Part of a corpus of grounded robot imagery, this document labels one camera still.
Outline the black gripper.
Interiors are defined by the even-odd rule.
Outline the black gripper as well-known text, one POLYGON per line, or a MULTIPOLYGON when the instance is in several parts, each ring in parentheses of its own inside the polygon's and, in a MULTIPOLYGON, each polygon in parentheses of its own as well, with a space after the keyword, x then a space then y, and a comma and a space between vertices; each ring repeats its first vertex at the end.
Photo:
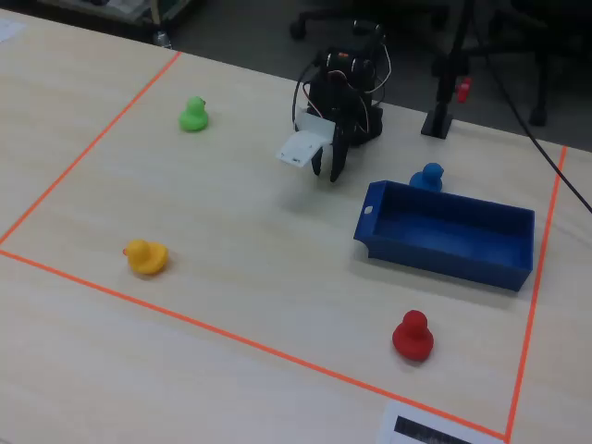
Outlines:
MULTIPOLYGON (((329 176, 331 182, 336 182, 345 167, 356 122, 366 119, 366 101, 342 74, 326 75, 323 72, 317 72, 310 79, 310 112, 318 117, 332 120, 336 125, 329 176)), ((312 169, 316 176, 321 173, 322 156, 323 148, 320 148, 312 157, 312 169)))

